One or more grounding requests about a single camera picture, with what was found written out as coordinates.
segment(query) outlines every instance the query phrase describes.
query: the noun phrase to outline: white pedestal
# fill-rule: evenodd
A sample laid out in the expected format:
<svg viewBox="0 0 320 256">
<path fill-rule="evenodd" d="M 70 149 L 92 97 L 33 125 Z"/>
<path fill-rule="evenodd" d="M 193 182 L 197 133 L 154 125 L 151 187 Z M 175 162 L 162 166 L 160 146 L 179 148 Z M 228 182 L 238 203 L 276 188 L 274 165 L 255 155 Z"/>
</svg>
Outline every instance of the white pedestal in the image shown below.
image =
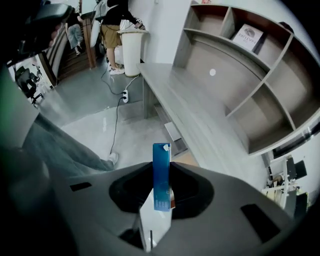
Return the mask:
<svg viewBox="0 0 320 256">
<path fill-rule="evenodd" d="M 140 74 L 137 64 L 141 58 L 141 42 L 144 34 L 149 33 L 140 29 L 125 29 L 118 31 L 122 35 L 122 49 L 125 75 L 136 77 Z"/>
</svg>

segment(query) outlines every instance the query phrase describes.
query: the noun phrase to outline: person in khaki shorts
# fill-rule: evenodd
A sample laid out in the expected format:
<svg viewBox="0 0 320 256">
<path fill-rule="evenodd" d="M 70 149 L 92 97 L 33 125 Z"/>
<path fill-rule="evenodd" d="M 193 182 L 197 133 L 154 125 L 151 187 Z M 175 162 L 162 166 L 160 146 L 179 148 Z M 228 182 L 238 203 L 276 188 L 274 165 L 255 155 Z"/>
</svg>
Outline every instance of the person in khaki shorts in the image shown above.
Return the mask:
<svg viewBox="0 0 320 256">
<path fill-rule="evenodd" d="M 121 20 L 128 20 L 132 22 L 136 28 L 142 30 L 145 29 L 145 26 L 139 23 L 128 11 L 128 0 L 107 0 L 107 5 L 110 10 L 102 20 L 101 31 L 106 47 L 106 55 L 109 59 L 110 74 L 120 75 L 123 74 L 125 70 L 116 64 L 115 48 L 122 46 L 120 35 L 117 33 L 117 31 L 120 30 Z"/>
</svg>

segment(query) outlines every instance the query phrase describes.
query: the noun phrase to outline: extension cord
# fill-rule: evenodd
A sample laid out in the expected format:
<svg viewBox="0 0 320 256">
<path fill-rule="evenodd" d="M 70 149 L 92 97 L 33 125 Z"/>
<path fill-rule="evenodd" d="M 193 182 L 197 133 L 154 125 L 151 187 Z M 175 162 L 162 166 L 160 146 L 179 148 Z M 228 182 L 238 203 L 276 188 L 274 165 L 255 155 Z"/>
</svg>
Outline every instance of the extension cord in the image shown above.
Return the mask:
<svg viewBox="0 0 320 256">
<path fill-rule="evenodd" d="M 129 101 L 129 93 L 128 93 L 128 90 L 124 90 L 122 94 L 123 94 L 123 97 L 125 97 L 125 98 L 123 98 L 123 102 L 124 102 L 124 103 L 127 103 L 127 102 Z"/>
</svg>

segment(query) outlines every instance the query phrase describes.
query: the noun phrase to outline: blue rectangular package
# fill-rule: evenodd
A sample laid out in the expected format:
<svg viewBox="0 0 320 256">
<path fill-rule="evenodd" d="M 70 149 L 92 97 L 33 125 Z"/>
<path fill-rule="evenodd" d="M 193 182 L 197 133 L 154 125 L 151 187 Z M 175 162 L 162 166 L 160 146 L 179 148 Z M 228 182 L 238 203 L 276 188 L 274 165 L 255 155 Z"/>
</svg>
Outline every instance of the blue rectangular package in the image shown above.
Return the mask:
<svg viewBox="0 0 320 256">
<path fill-rule="evenodd" d="M 156 211 L 170 211 L 169 168 L 170 143 L 153 144 L 153 201 Z"/>
</svg>

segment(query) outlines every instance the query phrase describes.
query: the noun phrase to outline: white book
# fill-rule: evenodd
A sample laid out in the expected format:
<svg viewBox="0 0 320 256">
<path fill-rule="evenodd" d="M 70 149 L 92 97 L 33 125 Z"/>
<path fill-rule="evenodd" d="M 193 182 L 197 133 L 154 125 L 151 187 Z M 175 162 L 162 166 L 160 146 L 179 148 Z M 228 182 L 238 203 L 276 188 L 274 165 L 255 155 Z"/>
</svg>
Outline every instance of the white book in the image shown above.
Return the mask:
<svg viewBox="0 0 320 256">
<path fill-rule="evenodd" d="M 262 37 L 263 32 L 253 26 L 244 24 L 242 28 L 233 38 L 233 42 L 241 45 L 242 47 L 252 51 L 257 45 L 259 39 Z"/>
</svg>

